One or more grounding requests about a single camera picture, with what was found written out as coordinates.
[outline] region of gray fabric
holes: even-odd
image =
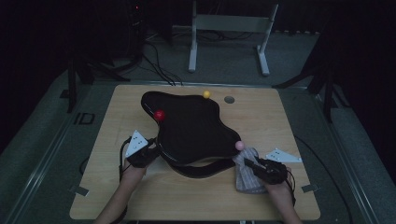
[[[253,174],[250,167],[244,163],[244,158],[256,162],[255,157],[259,157],[259,153],[254,147],[247,147],[238,155],[233,157],[236,171],[236,189],[240,192],[249,194],[262,194],[266,192],[262,180]]]

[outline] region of wooden table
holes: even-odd
[[[95,219],[119,184],[120,147],[134,130],[155,137],[156,122],[143,110],[140,99],[146,91],[178,95],[210,91],[220,107],[225,125],[239,133],[247,147],[261,157],[276,147],[300,157],[279,95],[274,89],[236,87],[170,87],[120,85],[112,96],[80,186],[70,210],[73,219]],[[227,104],[226,96],[235,101]],[[302,219],[318,219],[320,212],[303,163],[287,163],[296,180],[295,208]],[[271,220],[280,219],[267,195],[249,195],[235,189],[235,169],[205,179],[177,174],[160,157],[148,168],[129,202],[125,219],[131,220]]]

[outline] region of gray floor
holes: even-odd
[[[178,75],[184,85],[270,88],[299,74],[317,38],[316,35],[271,35],[266,49],[269,77],[261,75],[253,49],[260,43],[260,35],[216,43],[200,41],[197,70],[193,74],[188,72],[190,41],[186,36],[175,37],[173,46],[157,37],[151,38],[150,43],[159,51],[162,68]],[[155,62],[154,48],[145,46],[144,51]],[[150,65],[142,62],[140,67],[124,74],[131,83],[122,84],[165,84],[148,68]],[[308,83],[309,78],[293,88],[279,90],[293,133],[319,157],[296,139],[310,181],[319,187],[315,194],[321,217],[304,223],[349,223],[347,209],[353,223],[394,223],[395,186],[353,111],[338,104],[332,109],[333,124],[329,124],[320,111],[320,95],[310,95],[304,90]],[[62,90],[67,89],[66,74],[54,81],[0,157],[1,223],[6,220],[9,223],[92,222],[69,217],[74,199],[70,188],[79,184],[79,166],[91,153],[118,84],[98,77],[91,86],[78,85],[78,105],[73,113],[67,114],[67,100],[59,98]],[[78,113],[94,114],[94,123],[78,125],[75,123]]]

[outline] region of white stand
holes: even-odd
[[[257,47],[257,53],[262,68],[262,74],[269,76],[267,60],[264,50],[271,33],[272,26],[277,11],[278,4],[274,4],[271,15],[268,18],[261,17],[239,17],[223,15],[201,15],[196,13],[196,0],[192,3],[192,41],[190,51],[189,72],[195,72],[197,59],[197,30],[217,30],[217,31],[236,31],[236,32],[254,32],[264,33],[262,44]]]

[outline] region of black foam shape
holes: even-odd
[[[141,105],[153,119],[157,110],[164,111],[164,120],[158,121],[157,146],[172,165],[229,159],[239,152],[235,148],[239,134],[221,122],[219,105],[211,99],[148,91]]]

